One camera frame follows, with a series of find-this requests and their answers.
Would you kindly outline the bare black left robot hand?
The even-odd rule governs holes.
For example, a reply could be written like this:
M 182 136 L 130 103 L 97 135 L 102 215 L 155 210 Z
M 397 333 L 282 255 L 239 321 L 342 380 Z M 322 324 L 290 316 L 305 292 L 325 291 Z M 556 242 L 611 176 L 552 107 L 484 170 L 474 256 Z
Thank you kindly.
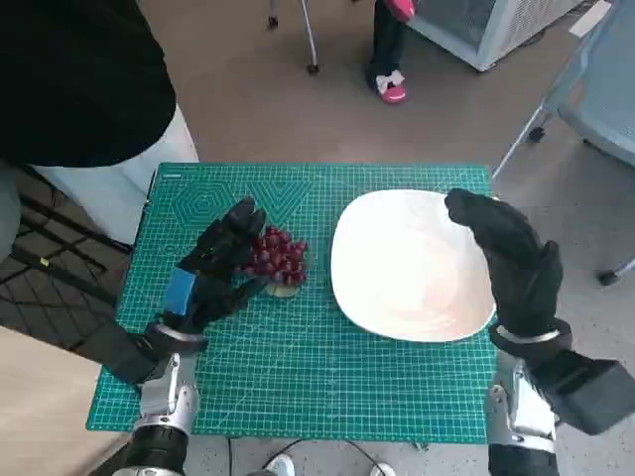
M 233 284 L 234 274 L 249 262 L 265 219 L 264 209 L 246 197 L 212 221 L 173 269 L 163 324 L 177 332 L 202 334 L 210 323 L 244 309 L 267 287 L 269 280 L 257 276 Z

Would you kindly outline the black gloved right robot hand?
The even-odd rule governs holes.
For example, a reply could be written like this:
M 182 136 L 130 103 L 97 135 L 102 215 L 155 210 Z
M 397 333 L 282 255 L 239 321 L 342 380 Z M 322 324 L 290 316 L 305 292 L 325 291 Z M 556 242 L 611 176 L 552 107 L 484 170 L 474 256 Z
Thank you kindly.
M 543 242 L 528 218 L 505 201 L 454 188 L 444 204 L 485 256 L 498 323 L 524 338 L 555 331 L 564 276 L 559 245 Z

